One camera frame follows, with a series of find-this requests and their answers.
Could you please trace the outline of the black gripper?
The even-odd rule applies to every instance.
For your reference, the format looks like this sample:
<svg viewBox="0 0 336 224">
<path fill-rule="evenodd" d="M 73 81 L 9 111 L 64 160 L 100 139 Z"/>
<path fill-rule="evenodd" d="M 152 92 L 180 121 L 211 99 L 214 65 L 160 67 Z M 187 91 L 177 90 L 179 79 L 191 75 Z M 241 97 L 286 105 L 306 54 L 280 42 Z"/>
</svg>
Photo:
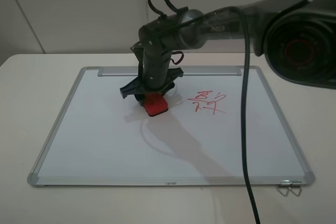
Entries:
<svg viewBox="0 0 336 224">
<path fill-rule="evenodd" d="M 183 60 L 182 51 L 168 51 L 156 56 L 150 55 L 143 48 L 132 50 L 138 60 L 138 76 L 124 87 L 120 93 L 125 99 L 134 95 L 140 106 L 143 106 L 146 94 L 159 93 L 165 96 L 174 89 L 174 81 L 183 77 L 183 70 L 178 68 L 170 69 L 170 63 L 178 65 Z"/>
</svg>

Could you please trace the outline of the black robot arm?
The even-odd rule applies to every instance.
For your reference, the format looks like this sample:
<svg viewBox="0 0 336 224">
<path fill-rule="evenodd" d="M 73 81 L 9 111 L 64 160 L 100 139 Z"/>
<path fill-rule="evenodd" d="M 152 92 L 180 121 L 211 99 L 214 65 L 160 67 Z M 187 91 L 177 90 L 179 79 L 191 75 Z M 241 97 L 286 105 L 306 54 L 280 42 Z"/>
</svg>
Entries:
<svg viewBox="0 0 336 224">
<path fill-rule="evenodd" d="M 177 8 L 172 15 L 148 1 L 157 19 L 139 29 L 132 46 L 138 75 L 120 89 L 123 98 L 143 102 L 148 93 L 166 94 L 183 76 L 172 56 L 202 48 L 210 40 L 242 39 L 246 51 L 265 56 L 281 78 L 304 86 L 335 88 L 335 0 L 264 0 L 202 13 Z"/>
</svg>

